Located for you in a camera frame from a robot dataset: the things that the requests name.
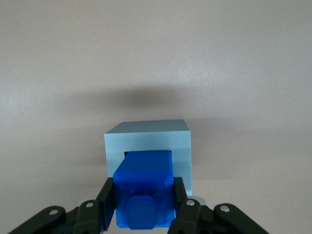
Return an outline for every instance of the metal screw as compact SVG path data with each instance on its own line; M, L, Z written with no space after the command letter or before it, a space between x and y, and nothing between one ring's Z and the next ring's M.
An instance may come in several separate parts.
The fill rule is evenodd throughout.
M223 211L223 212L230 212L230 208L229 207L227 207L226 205L222 205L222 206L220 206L220 210L221 211Z
M55 214L57 214L59 211L57 210L57 209L54 209L54 210L51 210L50 212L49 212L49 215L55 215Z
M188 206L193 206L193 205L195 205L195 202L194 202L193 200L187 200L187 201L186 201L186 204L187 204Z
M88 202L88 203L86 204L86 208L90 208L90 207L93 207L93 202Z

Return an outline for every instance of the white surface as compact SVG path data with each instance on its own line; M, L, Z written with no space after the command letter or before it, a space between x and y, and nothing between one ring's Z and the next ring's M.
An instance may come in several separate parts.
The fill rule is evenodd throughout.
M1 1L0 233L94 198L112 127L177 118L194 195L311 233L311 61L309 0Z

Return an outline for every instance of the blue cube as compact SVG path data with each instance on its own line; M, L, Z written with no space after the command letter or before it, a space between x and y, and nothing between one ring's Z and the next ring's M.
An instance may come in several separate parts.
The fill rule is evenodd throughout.
M170 226L175 218L171 151L128 152L113 180L118 227Z

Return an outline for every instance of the light blue box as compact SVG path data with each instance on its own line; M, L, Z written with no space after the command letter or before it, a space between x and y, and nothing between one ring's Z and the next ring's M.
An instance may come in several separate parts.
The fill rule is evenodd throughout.
M192 195L191 131L185 121L123 122L104 134L108 177L129 151L170 150L174 176L182 177L187 195Z

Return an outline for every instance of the blue block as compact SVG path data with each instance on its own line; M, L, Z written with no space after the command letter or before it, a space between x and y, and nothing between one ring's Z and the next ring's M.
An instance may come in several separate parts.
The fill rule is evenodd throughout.
M129 152L113 175L120 228L169 227L175 218L170 151Z
M174 175L182 177L192 195L191 131L184 120L123 122L105 133L108 177L112 177L129 151L172 152Z

